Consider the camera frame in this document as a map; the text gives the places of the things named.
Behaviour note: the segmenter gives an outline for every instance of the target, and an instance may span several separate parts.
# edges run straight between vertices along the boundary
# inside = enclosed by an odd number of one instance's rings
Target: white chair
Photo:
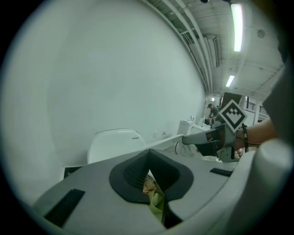
[[[88,164],[117,157],[126,153],[142,150],[143,138],[131,129],[115,129],[95,135],[88,150]]]

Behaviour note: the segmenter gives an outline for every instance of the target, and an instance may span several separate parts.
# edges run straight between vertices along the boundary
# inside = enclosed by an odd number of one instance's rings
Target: black rubber pad
[[[71,189],[45,216],[51,223],[62,227],[84,195],[84,191]]]
[[[218,169],[218,168],[213,168],[210,170],[210,172],[215,173],[215,174],[220,174],[223,176],[230,177],[233,171],[228,171],[228,170],[223,170],[223,169]]]

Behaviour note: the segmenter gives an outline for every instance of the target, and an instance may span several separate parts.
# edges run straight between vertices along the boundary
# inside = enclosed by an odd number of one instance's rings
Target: ceiling
[[[187,29],[161,0],[149,0],[172,24],[182,30]],[[175,0],[170,2],[180,11],[189,25],[192,23]],[[243,43],[240,52],[234,52],[234,26],[230,5],[222,0],[210,0],[207,4],[200,0],[183,0],[203,36],[213,34],[220,41],[221,66],[212,68],[212,94],[222,95],[225,91],[255,97],[264,100],[273,84],[283,71],[283,62],[277,49],[277,33],[263,13],[248,1],[241,3],[243,10]],[[258,30],[265,34],[263,38]],[[235,79],[229,88],[226,83],[230,75]]]

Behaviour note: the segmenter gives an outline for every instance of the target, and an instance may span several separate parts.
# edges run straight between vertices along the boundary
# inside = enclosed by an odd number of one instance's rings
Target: fluorescent light
[[[243,16],[242,16],[242,6],[241,4],[231,5],[234,30],[235,30],[235,46],[234,51],[241,51],[242,37],[243,37]]]
[[[226,87],[229,87],[229,86],[231,85],[231,83],[232,83],[234,77],[235,77],[235,76],[233,76],[233,75],[231,75],[231,76],[229,77],[229,80],[228,80],[228,82],[226,83]]]

